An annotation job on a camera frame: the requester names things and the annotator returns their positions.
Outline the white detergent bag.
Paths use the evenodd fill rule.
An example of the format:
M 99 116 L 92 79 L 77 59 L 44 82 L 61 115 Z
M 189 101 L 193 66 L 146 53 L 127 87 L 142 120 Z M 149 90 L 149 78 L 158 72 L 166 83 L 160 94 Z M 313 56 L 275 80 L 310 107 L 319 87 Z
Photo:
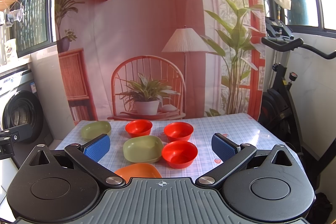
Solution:
M 17 61 L 18 59 L 18 54 L 17 54 L 17 44 L 16 44 L 16 39 L 9 39 L 4 43 L 5 47 L 5 58 L 6 58 L 6 63 L 11 64 Z

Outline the orange square plate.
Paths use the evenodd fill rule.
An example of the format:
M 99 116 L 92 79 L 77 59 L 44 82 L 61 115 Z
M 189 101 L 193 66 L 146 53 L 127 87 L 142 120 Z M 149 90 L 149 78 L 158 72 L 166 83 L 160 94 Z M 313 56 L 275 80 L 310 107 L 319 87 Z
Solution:
M 122 177 L 126 183 L 131 178 L 161 178 L 161 174 L 155 166 L 141 162 L 122 167 L 115 171 L 115 174 Z

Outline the printed room backdrop cloth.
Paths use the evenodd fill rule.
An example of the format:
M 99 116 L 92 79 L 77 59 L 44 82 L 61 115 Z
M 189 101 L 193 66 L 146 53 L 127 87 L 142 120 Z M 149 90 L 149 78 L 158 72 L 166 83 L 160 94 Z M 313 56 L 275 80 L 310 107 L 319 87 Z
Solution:
M 60 58 L 75 121 L 260 115 L 262 0 L 56 0 L 55 19 L 84 57 Z

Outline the black exercise bike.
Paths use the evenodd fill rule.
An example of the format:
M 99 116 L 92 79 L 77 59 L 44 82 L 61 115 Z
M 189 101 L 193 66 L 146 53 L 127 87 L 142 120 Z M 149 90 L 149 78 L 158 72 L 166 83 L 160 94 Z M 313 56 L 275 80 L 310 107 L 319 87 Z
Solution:
M 335 52 L 324 53 L 305 44 L 302 38 L 294 38 L 291 29 L 279 19 L 266 17 L 265 23 L 267 36 L 263 37 L 261 42 L 267 47 L 281 52 L 282 58 L 279 63 L 274 63 L 272 66 L 276 75 L 272 86 L 262 93 L 258 122 L 297 153 L 311 186 L 317 190 L 322 171 L 335 158 L 335 141 L 331 142 L 319 159 L 316 159 L 303 146 L 298 115 L 290 93 L 291 86 L 298 75 L 290 72 L 289 81 L 285 79 L 285 75 L 290 51 L 296 48 L 304 48 L 326 60 L 335 59 Z

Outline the blue plaid tablecloth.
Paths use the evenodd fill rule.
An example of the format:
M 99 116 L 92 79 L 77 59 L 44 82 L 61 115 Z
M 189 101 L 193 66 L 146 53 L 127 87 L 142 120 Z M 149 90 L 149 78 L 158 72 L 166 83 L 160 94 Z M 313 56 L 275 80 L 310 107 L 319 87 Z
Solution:
M 211 138 L 218 132 L 237 144 L 249 143 L 257 149 L 271 150 L 275 144 L 283 144 L 248 114 L 232 114 L 218 117 L 185 119 L 193 126 L 189 142 L 198 149 L 193 163 L 184 169 L 171 168 L 164 159 L 154 163 L 162 177 L 190 177 L 193 180 L 220 165 L 222 161 L 212 151 Z M 130 165 L 123 156 L 123 144 L 130 138 L 125 131 L 127 121 L 110 121 L 110 150 L 99 163 L 111 171 Z

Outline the red bowl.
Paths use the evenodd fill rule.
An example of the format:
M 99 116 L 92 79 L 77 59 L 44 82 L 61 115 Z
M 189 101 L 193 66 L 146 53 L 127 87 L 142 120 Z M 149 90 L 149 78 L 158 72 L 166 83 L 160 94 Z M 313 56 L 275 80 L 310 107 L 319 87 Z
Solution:
M 188 141 L 194 132 L 194 128 L 186 122 L 174 122 L 168 124 L 163 132 L 167 136 L 169 142 Z
M 136 138 L 140 136 L 150 135 L 153 124 L 149 120 L 138 119 L 135 121 L 129 122 L 125 126 L 125 131 L 129 134 L 130 137 Z
M 162 149 L 163 159 L 174 169 L 187 168 L 197 155 L 197 147 L 188 141 L 173 141 Z

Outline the grey washing machine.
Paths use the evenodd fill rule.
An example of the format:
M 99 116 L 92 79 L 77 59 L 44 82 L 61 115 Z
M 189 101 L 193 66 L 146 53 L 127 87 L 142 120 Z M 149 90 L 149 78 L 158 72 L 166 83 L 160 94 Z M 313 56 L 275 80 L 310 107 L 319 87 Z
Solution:
M 37 144 L 50 145 L 54 141 L 30 69 L 1 77 L 1 129 L 22 124 L 32 127 L 32 137 L 14 145 L 13 161 L 18 168 Z

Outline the dark framed left window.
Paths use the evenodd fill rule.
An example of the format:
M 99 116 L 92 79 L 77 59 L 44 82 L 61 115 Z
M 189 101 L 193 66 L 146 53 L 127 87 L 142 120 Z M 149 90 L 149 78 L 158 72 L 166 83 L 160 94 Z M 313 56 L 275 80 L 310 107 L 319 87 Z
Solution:
M 12 7 L 23 8 L 24 16 L 11 28 L 19 57 L 42 50 L 52 44 L 51 0 L 19 0 Z

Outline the green square plate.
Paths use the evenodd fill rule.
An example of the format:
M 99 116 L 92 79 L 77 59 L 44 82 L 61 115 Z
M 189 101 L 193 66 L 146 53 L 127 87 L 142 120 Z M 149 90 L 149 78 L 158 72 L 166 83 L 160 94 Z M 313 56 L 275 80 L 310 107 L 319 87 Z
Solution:
M 131 138 L 123 144 L 123 156 L 132 163 L 155 163 L 162 158 L 163 143 L 157 136 Z
M 96 121 L 85 125 L 80 130 L 81 137 L 84 140 L 92 140 L 101 134 L 111 134 L 111 125 L 107 121 Z

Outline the hanging laundry rack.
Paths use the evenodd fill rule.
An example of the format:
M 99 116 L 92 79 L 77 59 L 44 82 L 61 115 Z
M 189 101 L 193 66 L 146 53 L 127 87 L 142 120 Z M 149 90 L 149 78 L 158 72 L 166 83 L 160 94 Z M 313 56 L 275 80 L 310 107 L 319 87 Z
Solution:
M 1 20 L 0 25 L 12 27 L 15 22 L 21 22 L 25 16 L 24 6 L 19 0 L 0 0 Z

